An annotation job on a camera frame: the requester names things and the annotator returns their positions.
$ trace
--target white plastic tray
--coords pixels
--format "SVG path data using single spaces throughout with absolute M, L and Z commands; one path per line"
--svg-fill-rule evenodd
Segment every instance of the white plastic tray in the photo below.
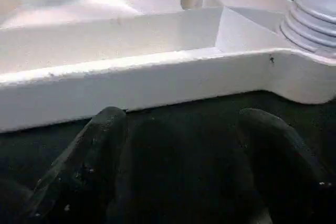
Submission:
M 0 131 L 253 90 L 327 102 L 336 60 L 276 33 L 289 3 L 15 0 L 0 29 Z

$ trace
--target black surface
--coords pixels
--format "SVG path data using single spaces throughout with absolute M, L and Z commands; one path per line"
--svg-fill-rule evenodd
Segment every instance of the black surface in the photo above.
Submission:
M 155 118 L 172 125 L 183 137 L 194 132 L 190 144 L 194 158 L 200 158 L 202 147 L 216 153 L 225 152 L 236 139 L 239 110 L 263 109 L 283 118 L 330 165 L 336 165 L 336 102 L 303 105 L 268 92 L 229 95 L 184 104 L 164 106 L 129 113 L 130 131 L 144 119 Z M 0 177 L 10 177 L 33 188 L 88 120 L 52 125 L 0 135 Z

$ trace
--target white plastic part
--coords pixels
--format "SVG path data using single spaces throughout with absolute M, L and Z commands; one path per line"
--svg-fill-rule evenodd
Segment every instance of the white plastic part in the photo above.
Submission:
M 280 32 L 297 46 L 336 57 L 336 0 L 294 0 Z
M 20 1 L 30 7 L 2 11 L 0 131 L 109 105 L 136 110 L 253 90 L 306 104 L 336 96 L 336 59 L 275 32 L 290 0 Z

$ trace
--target plastic compartment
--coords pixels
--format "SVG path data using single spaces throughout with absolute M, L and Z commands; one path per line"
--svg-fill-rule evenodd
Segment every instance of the plastic compartment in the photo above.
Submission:
M 290 3 L 12 2 L 0 29 L 0 112 L 8 115 L 0 131 L 86 118 L 112 104 L 137 110 L 251 90 L 327 102 L 336 61 L 275 32 Z

